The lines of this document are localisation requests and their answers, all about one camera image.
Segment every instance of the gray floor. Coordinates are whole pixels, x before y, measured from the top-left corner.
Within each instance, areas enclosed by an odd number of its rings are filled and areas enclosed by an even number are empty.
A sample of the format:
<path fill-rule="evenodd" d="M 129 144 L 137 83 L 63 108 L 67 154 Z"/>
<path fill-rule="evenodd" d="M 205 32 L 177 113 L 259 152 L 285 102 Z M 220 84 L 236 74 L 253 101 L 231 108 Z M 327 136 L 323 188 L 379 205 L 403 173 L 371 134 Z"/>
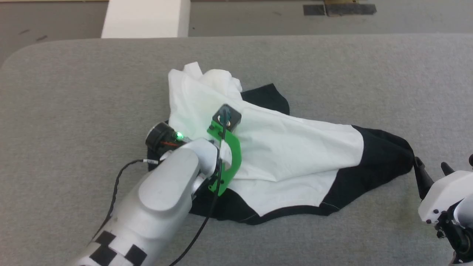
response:
<path fill-rule="evenodd" d="M 193 2 L 189 36 L 473 33 L 472 0 L 369 0 L 373 16 L 305 17 L 317 1 Z M 35 43 L 99 38 L 107 2 L 0 3 L 0 64 Z"/>

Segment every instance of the garment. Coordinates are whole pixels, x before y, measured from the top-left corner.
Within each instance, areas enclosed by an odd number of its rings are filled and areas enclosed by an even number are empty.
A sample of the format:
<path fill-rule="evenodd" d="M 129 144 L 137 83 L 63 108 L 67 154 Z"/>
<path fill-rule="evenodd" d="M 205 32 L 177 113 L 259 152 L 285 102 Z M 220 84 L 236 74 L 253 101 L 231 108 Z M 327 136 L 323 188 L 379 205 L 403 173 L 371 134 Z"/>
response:
<path fill-rule="evenodd" d="M 203 75 L 196 63 L 184 71 L 172 70 L 169 83 L 170 126 L 190 138 L 205 136 L 206 127 L 198 130 L 195 121 L 208 124 L 211 115 L 205 112 L 213 114 L 222 104 L 219 99 L 242 113 L 234 132 L 242 143 L 242 167 L 219 198 L 214 218 L 259 224 L 297 213 L 329 215 L 412 167 L 413 153 L 404 139 L 380 130 L 290 117 L 287 101 L 273 85 L 240 94 L 240 82 L 230 73 Z M 215 106 L 206 103 L 202 111 L 201 104 L 189 100 L 196 98 L 201 103 L 210 99 Z M 199 112 L 204 115 L 195 117 Z M 210 191 L 199 195 L 191 212 L 206 215 L 211 198 Z"/>

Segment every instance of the green bracket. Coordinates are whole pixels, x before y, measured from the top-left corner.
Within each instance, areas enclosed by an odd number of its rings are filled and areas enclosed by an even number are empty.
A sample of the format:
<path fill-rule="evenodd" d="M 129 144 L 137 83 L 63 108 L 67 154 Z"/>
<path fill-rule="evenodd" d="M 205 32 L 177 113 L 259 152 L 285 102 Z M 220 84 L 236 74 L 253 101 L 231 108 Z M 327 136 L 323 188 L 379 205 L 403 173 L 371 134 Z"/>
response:
<path fill-rule="evenodd" d="M 223 126 L 220 123 L 217 123 L 212 120 L 210 127 L 207 129 L 207 132 L 217 139 L 219 142 L 222 141 L 222 134 L 223 134 Z M 240 148 L 240 141 L 238 138 L 233 135 L 232 132 L 229 130 L 225 131 L 225 142 L 229 145 L 230 150 L 232 151 L 232 166 L 230 169 L 225 170 L 225 166 L 222 165 L 222 176 L 220 182 L 220 189 L 219 189 L 219 196 L 223 194 L 225 189 L 227 189 L 228 185 L 232 181 L 235 174 L 240 169 L 241 165 L 241 148 Z M 209 186 L 209 190 L 215 192 L 217 189 L 217 181 L 213 183 L 213 185 Z"/>

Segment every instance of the gray fabric surface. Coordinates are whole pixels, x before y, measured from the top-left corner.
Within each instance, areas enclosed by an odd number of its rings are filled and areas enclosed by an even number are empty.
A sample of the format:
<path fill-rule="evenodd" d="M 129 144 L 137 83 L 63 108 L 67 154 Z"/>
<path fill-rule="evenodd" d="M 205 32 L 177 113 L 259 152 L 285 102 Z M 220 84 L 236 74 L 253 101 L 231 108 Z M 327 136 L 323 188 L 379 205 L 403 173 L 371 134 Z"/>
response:
<path fill-rule="evenodd" d="M 333 35 L 60 41 L 0 71 L 0 265 L 61 265 L 102 222 L 118 170 L 167 119 L 167 73 L 198 61 L 246 89 L 274 82 L 291 114 L 407 139 L 431 175 L 470 169 L 473 35 Z M 125 171 L 118 199 L 145 173 Z M 446 265 L 422 223 L 413 172 L 329 217 L 210 221 L 180 265 Z M 189 215 L 159 265 L 202 217 Z"/>

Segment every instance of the green led light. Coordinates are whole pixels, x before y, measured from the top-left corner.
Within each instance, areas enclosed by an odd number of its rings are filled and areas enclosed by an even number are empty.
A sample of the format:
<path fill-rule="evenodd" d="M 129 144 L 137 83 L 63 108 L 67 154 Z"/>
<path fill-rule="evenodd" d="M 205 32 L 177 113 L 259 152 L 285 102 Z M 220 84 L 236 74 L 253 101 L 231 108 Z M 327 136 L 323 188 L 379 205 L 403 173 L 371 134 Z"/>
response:
<path fill-rule="evenodd" d="M 182 135 L 182 133 L 180 133 L 180 132 L 176 132 L 176 139 L 178 141 L 181 141 L 182 139 L 184 139 L 184 135 Z"/>

